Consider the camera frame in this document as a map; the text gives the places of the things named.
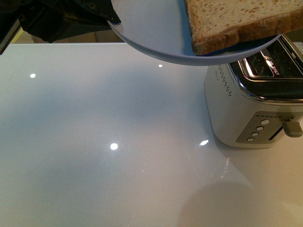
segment toast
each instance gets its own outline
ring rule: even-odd
[[[184,0],[196,55],[303,27],[303,0]]]

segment plate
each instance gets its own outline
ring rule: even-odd
[[[196,56],[184,0],[112,0],[120,24],[109,25],[133,48],[156,59],[182,65],[225,64],[249,57],[279,35],[244,42],[203,56]]]

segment white countertop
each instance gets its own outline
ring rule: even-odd
[[[207,67],[21,44],[0,68],[0,226],[303,226],[303,139],[219,142]]]

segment toaster button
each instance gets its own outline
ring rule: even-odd
[[[258,131],[261,131],[262,129],[264,129],[263,126],[259,126],[259,127],[256,128],[256,130],[258,130]]]
[[[263,124],[263,125],[268,124],[268,123],[269,123],[268,119],[261,121],[261,124]]]

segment toaster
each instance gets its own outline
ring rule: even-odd
[[[302,136],[303,56],[285,35],[248,58],[208,67],[204,88],[224,144],[269,148],[283,135]]]

